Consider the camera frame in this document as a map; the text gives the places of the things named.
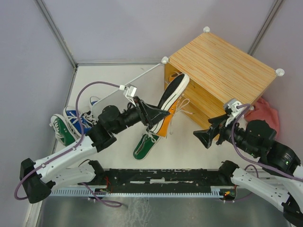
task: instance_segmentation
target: red towel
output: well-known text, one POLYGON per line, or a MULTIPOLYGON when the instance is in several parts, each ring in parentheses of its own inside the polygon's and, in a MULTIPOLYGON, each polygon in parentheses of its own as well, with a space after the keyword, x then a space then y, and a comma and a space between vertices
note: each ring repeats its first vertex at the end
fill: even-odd
POLYGON ((245 120, 250 122, 252 120, 265 120, 269 126, 276 130, 276 136, 278 136, 280 132, 280 121, 278 117, 278 111, 272 107, 270 107, 269 103, 260 98, 255 104, 255 109, 249 111, 245 115, 245 120))

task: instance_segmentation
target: wooden box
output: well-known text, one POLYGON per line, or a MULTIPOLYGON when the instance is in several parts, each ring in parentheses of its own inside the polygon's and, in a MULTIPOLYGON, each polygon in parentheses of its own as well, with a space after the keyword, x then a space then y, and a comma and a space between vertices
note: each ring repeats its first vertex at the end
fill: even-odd
POLYGON ((190 77, 184 109, 203 129, 209 118, 225 114, 224 103, 236 98, 254 104, 276 78, 274 69, 212 33, 202 33, 169 57, 165 87, 176 72, 190 77))

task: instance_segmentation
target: white rubber sole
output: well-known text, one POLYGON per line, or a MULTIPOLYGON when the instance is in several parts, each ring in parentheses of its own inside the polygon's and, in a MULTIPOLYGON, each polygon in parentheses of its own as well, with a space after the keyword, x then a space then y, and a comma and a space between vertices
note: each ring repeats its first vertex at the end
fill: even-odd
MULTIPOLYGON (((187 87, 189 83, 189 76, 184 73, 184 78, 177 87, 177 89, 170 95, 170 97, 165 101, 165 103, 162 105, 161 110, 169 110, 171 106, 180 98, 180 96, 183 94, 185 88, 187 87)), ((160 122, 158 122, 156 125, 152 127, 150 130, 152 133, 157 134, 162 125, 163 125, 164 119, 162 119, 160 122)))

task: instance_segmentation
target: green sneaker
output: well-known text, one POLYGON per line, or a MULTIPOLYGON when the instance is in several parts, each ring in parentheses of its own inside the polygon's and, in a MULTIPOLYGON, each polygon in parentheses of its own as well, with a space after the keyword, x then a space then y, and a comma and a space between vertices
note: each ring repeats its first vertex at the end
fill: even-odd
POLYGON ((160 137, 151 133, 143 134, 140 142, 134 150, 134 158, 137 160, 144 159, 153 146, 160 140, 160 137))
POLYGON ((78 139, 62 115, 54 114, 49 125, 53 127, 56 139, 65 146, 72 144, 78 139))

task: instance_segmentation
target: white wall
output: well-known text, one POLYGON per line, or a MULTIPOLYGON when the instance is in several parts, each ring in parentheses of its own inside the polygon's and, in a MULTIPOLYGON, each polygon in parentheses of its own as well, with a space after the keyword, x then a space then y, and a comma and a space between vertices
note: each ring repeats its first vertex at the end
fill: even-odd
POLYGON ((62 111, 72 67, 33 0, 2 2, 0 34, 0 226, 19 227, 29 204, 14 199, 20 163, 50 154, 49 119, 62 111))
POLYGON ((283 68, 264 97, 279 110, 279 141, 303 160, 303 1, 285 1, 255 57, 274 69, 283 68))
POLYGON ((162 59, 205 26, 247 51, 273 0, 45 0, 78 63, 162 59))

